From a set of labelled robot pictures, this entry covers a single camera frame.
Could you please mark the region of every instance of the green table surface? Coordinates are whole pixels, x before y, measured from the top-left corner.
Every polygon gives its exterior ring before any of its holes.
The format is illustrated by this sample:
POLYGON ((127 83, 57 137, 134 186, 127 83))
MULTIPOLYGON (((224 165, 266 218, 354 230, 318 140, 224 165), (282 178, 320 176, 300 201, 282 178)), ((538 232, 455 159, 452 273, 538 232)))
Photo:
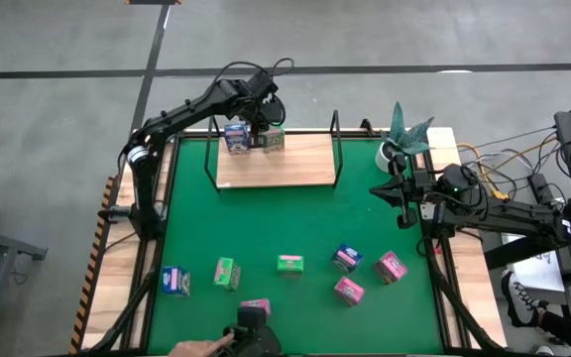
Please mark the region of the green table surface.
POLYGON ((180 341, 221 337, 235 322, 240 301, 255 298, 270 300, 268 324, 284 353, 441 352, 426 261, 415 252, 420 227, 399 230, 399 211, 368 192, 389 179, 374 162, 380 142, 343 141, 336 189, 240 188, 219 194, 203 170, 205 145, 185 140, 180 146, 163 252, 163 266, 190 271, 190 297, 157 294, 150 354, 169 353, 180 341), (349 275, 365 289, 354 307, 333 292, 343 273, 330 258, 343 242, 364 256, 349 275), (390 250, 408 273, 386 286, 373 264, 390 250), (302 255, 303 275, 281 277, 279 254, 302 255), (219 257, 240 265, 237 292, 213 284, 219 257))

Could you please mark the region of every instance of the wooden table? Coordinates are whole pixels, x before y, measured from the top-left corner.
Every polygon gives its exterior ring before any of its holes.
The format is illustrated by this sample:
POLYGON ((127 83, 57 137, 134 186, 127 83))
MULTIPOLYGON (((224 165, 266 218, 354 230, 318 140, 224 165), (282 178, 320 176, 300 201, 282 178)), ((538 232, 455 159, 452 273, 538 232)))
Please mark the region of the wooden table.
MULTIPOLYGON (((460 164, 451 128, 431 128, 428 130, 427 136, 431 159, 436 170, 443 169, 451 163, 460 164)), ((164 199, 165 197, 171 150, 172 143, 168 144, 165 150, 157 199, 164 199)), ((133 181, 128 166, 125 167, 119 187, 116 184, 118 182, 115 182, 114 179, 108 180, 101 204, 103 208, 112 204, 131 205, 134 201, 133 181)), ((133 228, 129 222, 110 226, 102 219, 98 220, 83 282, 80 306, 74 322, 74 333, 69 346, 70 353, 89 348, 97 343, 126 305, 134 277, 139 239, 133 236, 112 247, 104 254, 99 252, 104 250, 102 247, 116 242, 132 232, 133 228)), ((155 242, 147 243, 144 267, 150 265, 155 244, 155 242)), ((455 238, 450 239, 450 246, 462 301, 491 338, 506 346, 506 339, 480 241, 459 233, 455 238)), ((133 333, 128 342, 131 347, 137 347, 140 343, 144 301, 139 306, 134 318, 133 333)), ((457 334, 455 313, 447 302, 445 303, 445 310, 451 343, 453 346, 461 346, 457 334)), ((478 347, 472 337, 471 342, 474 347, 478 347)))

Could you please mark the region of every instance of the yellow and black tape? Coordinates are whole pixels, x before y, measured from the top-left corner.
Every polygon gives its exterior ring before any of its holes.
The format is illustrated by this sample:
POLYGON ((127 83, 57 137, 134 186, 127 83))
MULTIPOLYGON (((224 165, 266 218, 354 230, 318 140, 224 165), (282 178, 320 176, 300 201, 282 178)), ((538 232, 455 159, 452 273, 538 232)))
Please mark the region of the yellow and black tape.
MULTIPOLYGON (((109 202, 112 200, 112 196, 115 199, 115 193, 117 193, 117 189, 114 189, 114 184, 114 178, 107 179, 105 190, 103 191, 103 199, 100 204, 102 207, 101 209, 109 208, 109 202)), ((108 230, 109 224, 107 224, 104 219, 99 217, 98 221, 96 222, 94 241, 91 245, 91 253, 89 254, 89 262, 87 263, 85 280, 83 282, 80 301, 78 303, 78 311, 76 312, 74 331, 72 333, 69 344, 69 354, 75 354, 80 351, 80 347, 83 341, 83 334, 85 332, 85 326, 87 324, 87 318, 89 317, 89 309, 91 308, 94 288, 96 286, 98 272, 100 271, 102 256, 100 256, 99 253, 101 243, 104 243, 104 241, 107 239, 108 230)))

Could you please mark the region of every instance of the yellow cable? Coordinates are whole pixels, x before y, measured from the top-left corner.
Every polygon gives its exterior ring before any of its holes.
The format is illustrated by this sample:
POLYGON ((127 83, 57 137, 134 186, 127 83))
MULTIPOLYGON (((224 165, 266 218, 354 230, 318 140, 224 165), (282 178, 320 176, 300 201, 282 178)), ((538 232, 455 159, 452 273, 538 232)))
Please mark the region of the yellow cable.
MULTIPOLYGON (((476 148, 474 145, 472 145, 472 144, 459 143, 459 144, 457 144, 457 147, 458 147, 458 148, 459 148, 459 147, 469 148, 469 149, 471 149, 471 150, 475 153, 475 156, 477 156, 477 160, 480 160, 480 159, 482 158, 482 156, 480 155, 480 151, 477 150, 477 148, 476 148)), ((479 164, 478 167, 480 168, 480 173, 482 173, 481 176, 485 176, 486 174, 484 173, 484 166, 482 166, 481 164, 479 164)), ((491 189, 491 193, 493 194, 493 196, 499 197, 500 195, 503 195, 503 194, 500 192, 500 190, 499 190, 494 184, 492 184, 491 182, 488 182, 488 186, 489 186, 489 188, 491 189)))
POLYGON ((494 168, 490 169, 489 171, 487 171, 487 172, 485 172, 485 173, 481 173, 479 176, 480 176, 480 177, 484 177, 484 176, 490 174, 491 172, 497 170, 498 168, 502 167, 503 165, 509 163, 511 160, 516 159, 516 157, 523 156, 523 154, 529 153, 529 152, 531 152, 531 151, 534 150, 534 149, 538 149, 538 148, 540 148, 541 146, 543 146, 543 145, 545 145, 545 144, 547 144, 547 143, 549 143, 549 142, 551 142, 551 141, 554 141, 554 140, 556 140, 556 137, 551 138, 551 139, 548 139, 548 140, 542 142, 541 144, 535 145, 535 146, 533 146, 533 147, 531 147, 531 148, 525 149, 525 150, 523 150, 522 152, 517 153, 517 154, 515 154, 514 156, 511 156, 510 158, 508 158, 507 160, 505 160, 505 161, 502 162, 501 164, 495 166, 494 168))

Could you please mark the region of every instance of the gray floor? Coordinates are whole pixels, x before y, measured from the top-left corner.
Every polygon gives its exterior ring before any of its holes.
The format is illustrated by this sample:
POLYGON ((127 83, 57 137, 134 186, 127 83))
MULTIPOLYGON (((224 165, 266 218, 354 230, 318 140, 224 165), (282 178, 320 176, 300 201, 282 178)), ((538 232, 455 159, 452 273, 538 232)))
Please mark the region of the gray floor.
MULTIPOLYGON (((159 14, 121 0, 0 0, 0 71, 143 69, 159 14)), ((284 56, 320 66, 571 62, 571 0, 187 1, 171 8, 158 68, 284 56)), ((210 80, 156 78, 147 115, 199 95, 210 80)), ((50 247, 42 263, 19 261, 26 284, 9 282, 0 356, 66 351, 100 193, 141 83, 0 79, 0 232, 50 247)), ((278 85, 290 127, 326 127, 334 109, 344 127, 362 118, 388 126, 399 101, 407 125, 435 116, 434 126, 476 144, 550 126, 554 112, 571 109, 571 71, 293 75, 278 85)), ((525 175, 517 164, 507 172, 525 175)), ((552 162, 543 172, 571 194, 552 162)), ((517 351, 543 341, 532 330, 506 333, 517 351)))

